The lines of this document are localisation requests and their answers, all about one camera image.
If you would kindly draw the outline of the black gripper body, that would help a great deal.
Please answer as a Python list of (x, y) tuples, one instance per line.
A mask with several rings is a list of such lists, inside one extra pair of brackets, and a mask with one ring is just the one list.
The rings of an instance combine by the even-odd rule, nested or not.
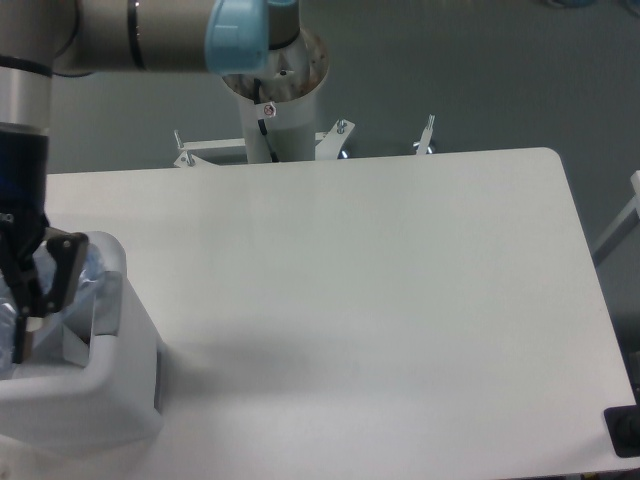
[(44, 236), (47, 136), (1, 131), (1, 231), (12, 254), (31, 255)]

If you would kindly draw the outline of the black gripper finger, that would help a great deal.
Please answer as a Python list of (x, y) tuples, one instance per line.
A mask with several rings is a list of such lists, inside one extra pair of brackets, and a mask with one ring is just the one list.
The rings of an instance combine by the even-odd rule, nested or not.
[(10, 291), (17, 310), (12, 353), (14, 364), (21, 363), (23, 359), (27, 320), (30, 317), (46, 318), (73, 303), (89, 238), (79, 232), (47, 234), (45, 247), (54, 262), (51, 287), (46, 292), (42, 291), (33, 255), (19, 259), (10, 252)]

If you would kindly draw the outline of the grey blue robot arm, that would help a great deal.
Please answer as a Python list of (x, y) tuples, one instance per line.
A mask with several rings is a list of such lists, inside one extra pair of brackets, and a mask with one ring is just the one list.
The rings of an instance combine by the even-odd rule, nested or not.
[(88, 239), (45, 213), (52, 81), (98, 72), (262, 70), (300, 32), (295, 1), (5, 1), (1, 5), (1, 274), (16, 308), (9, 360), (30, 319), (69, 306)]

